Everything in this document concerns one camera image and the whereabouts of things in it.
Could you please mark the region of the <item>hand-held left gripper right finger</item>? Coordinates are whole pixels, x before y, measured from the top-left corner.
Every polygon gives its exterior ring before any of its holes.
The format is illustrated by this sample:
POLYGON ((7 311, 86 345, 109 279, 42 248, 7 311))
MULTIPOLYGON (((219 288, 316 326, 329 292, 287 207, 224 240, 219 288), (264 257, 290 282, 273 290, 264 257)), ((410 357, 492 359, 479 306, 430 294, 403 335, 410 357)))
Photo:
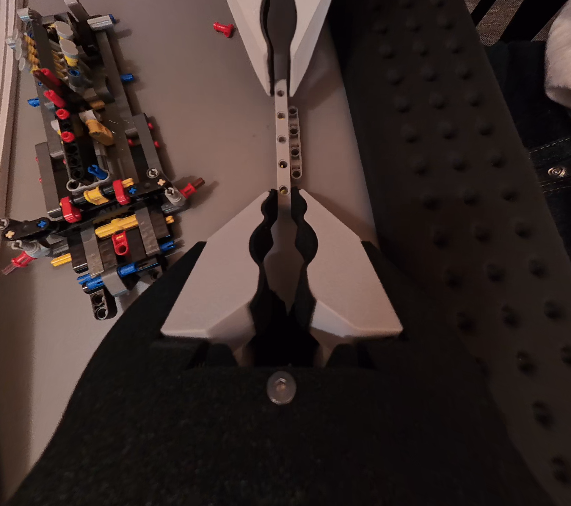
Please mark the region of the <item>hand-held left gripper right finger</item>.
POLYGON ((403 326, 363 242, 306 190, 293 188, 291 216, 303 258, 292 306, 318 343, 317 359, 342 344, 396 336, 403 326))

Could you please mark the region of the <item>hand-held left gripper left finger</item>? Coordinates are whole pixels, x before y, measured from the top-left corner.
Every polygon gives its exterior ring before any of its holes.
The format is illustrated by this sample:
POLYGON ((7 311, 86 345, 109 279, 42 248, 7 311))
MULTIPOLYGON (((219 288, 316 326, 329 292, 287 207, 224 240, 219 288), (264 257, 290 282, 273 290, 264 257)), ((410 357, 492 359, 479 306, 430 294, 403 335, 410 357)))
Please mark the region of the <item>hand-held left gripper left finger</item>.
POLYGON ((206 241, 163 335, 208 340, 235 353, 261 333, 272 307, 264 260, 276 219, 277 191, 271 189, 206 241))

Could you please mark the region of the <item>long grey lego beam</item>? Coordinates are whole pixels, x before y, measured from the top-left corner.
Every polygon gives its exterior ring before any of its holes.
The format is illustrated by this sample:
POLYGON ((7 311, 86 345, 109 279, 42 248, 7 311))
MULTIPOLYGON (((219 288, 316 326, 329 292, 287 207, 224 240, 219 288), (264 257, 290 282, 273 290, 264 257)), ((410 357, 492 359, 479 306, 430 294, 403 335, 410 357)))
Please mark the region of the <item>long grey lego beam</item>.
POLYGON ((287 78, 276 81, 274 102, 277 201, 279 207, 285 208, 291 205, 291 149, 287 78))

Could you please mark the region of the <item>short grey lego beam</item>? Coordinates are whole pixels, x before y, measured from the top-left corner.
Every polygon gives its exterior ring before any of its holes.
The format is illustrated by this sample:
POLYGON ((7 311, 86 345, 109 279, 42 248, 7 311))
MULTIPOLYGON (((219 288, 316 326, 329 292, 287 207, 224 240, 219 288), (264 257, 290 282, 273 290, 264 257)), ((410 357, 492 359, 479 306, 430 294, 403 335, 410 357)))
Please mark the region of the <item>short grey lego beam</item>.
POLYGON ((290 152, 290 175, 293 181, 299 181, 303 174, 302 143, 299 112, 296 106, 288 107, 288 131, 290 152))

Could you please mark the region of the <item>lego chassis model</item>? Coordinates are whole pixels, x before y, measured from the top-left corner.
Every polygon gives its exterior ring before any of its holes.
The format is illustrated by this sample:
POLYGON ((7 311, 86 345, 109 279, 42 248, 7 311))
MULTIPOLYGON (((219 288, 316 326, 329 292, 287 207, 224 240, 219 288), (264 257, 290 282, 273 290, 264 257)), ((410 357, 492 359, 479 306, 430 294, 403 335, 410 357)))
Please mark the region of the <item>lego chassis model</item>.
POLYGON ((115 18, 89 15, 79 0, 42 16, 17 11, 22 29, 6 38, 13 61, 34 77, 47 141, 35 146, 46 215, 1 218, 1 242, 17 255, 8 275, 40 258, 69 264, 97 320, 116 316, 116 298, 152 281, 175 250, 173 214, 202 178, 176 188, 144 113, 135 115, 112 46, 115 18))

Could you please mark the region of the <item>black perforated mat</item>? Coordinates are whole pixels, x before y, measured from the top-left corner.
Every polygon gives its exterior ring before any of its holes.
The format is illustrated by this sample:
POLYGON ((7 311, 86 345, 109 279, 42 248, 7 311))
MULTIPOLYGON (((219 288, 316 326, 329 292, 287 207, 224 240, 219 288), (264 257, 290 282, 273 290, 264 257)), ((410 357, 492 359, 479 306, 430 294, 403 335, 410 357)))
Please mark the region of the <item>black perforated mat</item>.
POLYGON ((464 0, 333 0, 378 238, 445 309, 570 505, 570 261, 464 0))

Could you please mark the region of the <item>open instruction booklet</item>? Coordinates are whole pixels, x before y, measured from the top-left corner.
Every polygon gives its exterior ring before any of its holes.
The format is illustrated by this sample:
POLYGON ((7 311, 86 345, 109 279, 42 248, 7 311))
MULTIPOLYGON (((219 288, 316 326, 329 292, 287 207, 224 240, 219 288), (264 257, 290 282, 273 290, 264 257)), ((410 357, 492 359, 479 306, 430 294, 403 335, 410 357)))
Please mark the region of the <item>open instruction booklet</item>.
POLYGON ((25 0, 1 0, 1 216, 6 213, 9 188, 9 171, 12 149, 12 131, 17 105, 19 70, 18 61, 6 39, 14 38, 20 30, 17 11, 25 0))

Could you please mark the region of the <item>person's blue jeans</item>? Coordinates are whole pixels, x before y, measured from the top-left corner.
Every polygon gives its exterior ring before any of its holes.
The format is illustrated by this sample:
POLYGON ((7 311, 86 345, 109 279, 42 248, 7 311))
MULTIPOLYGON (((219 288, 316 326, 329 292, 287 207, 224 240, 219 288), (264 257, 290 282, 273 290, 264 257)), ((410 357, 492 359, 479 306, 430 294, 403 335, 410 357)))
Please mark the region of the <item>person's blue jeans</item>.
POLYGON ((570 255, 570 110, 545 93, 545 42, 496 42, 485 50, 570 255))

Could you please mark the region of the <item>person's white shirt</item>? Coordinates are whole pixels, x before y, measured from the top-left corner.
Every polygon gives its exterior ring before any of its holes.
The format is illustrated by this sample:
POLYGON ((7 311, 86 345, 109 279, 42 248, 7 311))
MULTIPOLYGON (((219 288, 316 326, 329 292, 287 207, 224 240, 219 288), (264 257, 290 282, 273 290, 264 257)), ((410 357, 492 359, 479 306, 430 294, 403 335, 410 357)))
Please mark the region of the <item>person's white shirt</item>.
POLYGON ((570 109, 570 0, 553 21, 546 40, 545 93, 570 109))

